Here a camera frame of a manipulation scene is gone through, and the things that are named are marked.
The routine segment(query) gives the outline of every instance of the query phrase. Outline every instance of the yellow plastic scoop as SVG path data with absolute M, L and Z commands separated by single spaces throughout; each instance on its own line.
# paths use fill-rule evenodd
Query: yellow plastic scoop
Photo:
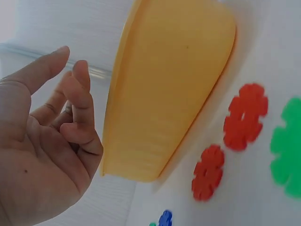
M 103 130 L 103 174 L 155 180 L 222 73 L 232 14 L 213 0 L 137 0 L 118 49 Z

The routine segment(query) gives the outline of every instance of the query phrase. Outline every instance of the blue flower-shaped block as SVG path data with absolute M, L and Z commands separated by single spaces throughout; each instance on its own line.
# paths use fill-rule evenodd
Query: blue flower-shaped block
M 173 217 L 173 214 L 171 211 L 169 211 L 169 210 L 164 211 L 162 216 L 159 219 L 158 226 L 172 226 L 173 225 L 173 223 L 171 221 L 172 217 Z

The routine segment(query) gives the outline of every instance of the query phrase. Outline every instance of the green flower-shaped block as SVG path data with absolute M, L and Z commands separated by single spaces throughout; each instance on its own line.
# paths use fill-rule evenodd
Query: green flower-shaped block
M 301 197 L 301 99 L 292 98 L 283 109 L 286 127 L 276 127 L 270 144 L 276 156 L 270 168 L 278 185 L 285 186 L 285 193 Z

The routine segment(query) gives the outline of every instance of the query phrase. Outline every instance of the red plastic piece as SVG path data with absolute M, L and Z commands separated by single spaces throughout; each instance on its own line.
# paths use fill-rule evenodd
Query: red plastic piece
M 259 117 L 267 115 L 268 105 L 262 86 L 244 85 L 229 106 L 230 116 L 226 117 L 223 128 L 225 145 L 239 152 L 246 149 L 248 142 L 255 141 L 262 129 Z
M 194 169 L 191 189 L 195 200 L 208 201 L 222 179 L 224 152 L 219 145 L 211 145 L 202 153 L 201 160 Z

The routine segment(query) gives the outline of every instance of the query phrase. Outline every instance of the skin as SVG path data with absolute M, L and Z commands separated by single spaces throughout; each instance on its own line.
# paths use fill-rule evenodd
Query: skin
M 31 95 L 61 72 L 69 54 L 62 47 L 0 80 L 2 226 L 32 226 L 74 205 L 102 158 L 86 61 L 78 61 L 49 100 L 29 113 Z

